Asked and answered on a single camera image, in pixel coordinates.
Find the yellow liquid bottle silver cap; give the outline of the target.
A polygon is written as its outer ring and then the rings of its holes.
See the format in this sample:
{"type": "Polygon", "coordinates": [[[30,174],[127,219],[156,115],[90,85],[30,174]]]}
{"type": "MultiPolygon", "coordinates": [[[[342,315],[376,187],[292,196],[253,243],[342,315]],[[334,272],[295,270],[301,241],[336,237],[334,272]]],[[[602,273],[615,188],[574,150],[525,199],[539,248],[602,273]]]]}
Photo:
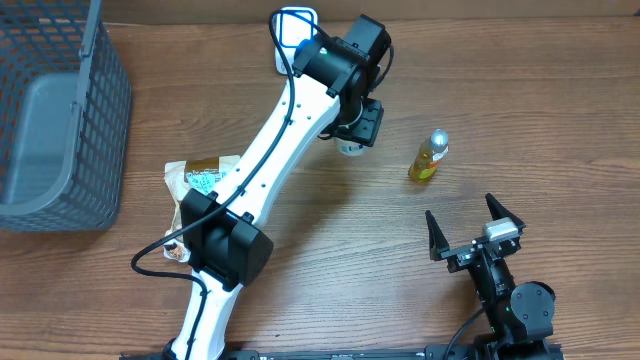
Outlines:
{"type": "Polygon", "coordinates": [[[436,173],[441,160],[449,150],[446,131],[436,129],[420,146],[414,162],[408,170],[409,178],[418,183],[429,181],[436,173]]]}

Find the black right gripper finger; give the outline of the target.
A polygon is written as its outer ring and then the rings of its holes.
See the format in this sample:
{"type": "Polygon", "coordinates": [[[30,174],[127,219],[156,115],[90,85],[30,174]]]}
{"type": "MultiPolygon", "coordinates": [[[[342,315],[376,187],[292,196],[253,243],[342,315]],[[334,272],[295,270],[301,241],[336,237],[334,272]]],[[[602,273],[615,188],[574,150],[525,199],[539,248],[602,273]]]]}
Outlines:
{"type": "Polygon", "coordinates": [[[430,259],[433,261],[440,261],[442,259],[442,254],[450,250],[449,242],[430,210],[425,212],[425,217],[429,235],[430,259]]]}
{"type": "Polygon", "coordinates": [[[525,223],[518,216],[504,207],[491,193],[487,193],[485,195],[485,200],[494,221],[509,218],[519,231],[522,231],[525,228],[525,223]]]}

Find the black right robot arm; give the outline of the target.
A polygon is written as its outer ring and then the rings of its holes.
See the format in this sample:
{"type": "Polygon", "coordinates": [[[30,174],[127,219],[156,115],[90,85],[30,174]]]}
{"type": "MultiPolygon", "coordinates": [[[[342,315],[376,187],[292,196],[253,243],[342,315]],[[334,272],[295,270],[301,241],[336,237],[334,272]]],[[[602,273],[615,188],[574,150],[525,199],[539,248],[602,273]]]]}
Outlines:
{"type": "Polygon", "coordinates": [[[428,345],[428,359],[557,360],[562,347],[553,334],[556,295],[538,281],[516,284],[506,257],[521,249],[526,224],[492,194],[485,195],[492,220],[469,245],[452,248],[431,211],[425,212],[430,259],[446,261],[451,273],[466,270],[481,308],[446,346],[428,345]]]}

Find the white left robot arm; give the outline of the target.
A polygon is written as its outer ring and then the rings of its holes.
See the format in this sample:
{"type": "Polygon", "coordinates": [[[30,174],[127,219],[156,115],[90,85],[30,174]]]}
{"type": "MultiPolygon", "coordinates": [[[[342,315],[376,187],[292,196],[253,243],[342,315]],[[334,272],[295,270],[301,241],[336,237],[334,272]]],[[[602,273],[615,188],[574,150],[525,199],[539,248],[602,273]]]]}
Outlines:
{"type": "Polygon", "coordinates": [[[392,56],[388,34],[317,35],[301,44],[280,103],[233,170],[206,194],[190,190],[180,204],[192,293],[179,336],[166,359],[217,359],[240,290],[262,271],[273,250],[263,232],[269,212],[311,143],[338,139],[371,147],[384,109],[370,92],[392,56]]]}

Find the green lid white jar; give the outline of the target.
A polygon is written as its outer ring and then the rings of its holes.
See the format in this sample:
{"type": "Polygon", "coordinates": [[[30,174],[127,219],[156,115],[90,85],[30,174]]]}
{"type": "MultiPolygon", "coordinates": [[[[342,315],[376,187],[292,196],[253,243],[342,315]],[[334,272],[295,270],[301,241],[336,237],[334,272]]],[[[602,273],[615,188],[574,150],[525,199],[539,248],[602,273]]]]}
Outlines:
{"type": "Polygon", "coordinates": [[[338,151],[341,154],[346,156],[351,156],[351,157],[361,156],[361,155],[364,155],[367,151],[366,146],[353,141],[347,141],[340,138],[336,138],[335,143],[338,151]]]}

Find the brown teal snack bag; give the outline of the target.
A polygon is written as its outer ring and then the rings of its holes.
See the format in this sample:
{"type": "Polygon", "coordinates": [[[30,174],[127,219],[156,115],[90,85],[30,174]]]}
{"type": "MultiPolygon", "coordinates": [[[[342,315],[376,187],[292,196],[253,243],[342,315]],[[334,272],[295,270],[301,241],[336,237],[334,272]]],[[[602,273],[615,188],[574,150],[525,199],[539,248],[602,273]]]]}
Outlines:
{"type": "Polygon", "coordinates": [[[182,228],[180,205],[187,192],[195,189],[207,195],[213,190],[240,160],[239,155],[211,157],[201,160],[181,160],[168,162],[164,167],[164,181],[174,202],[174,215],[168,236],[182,228]]]}

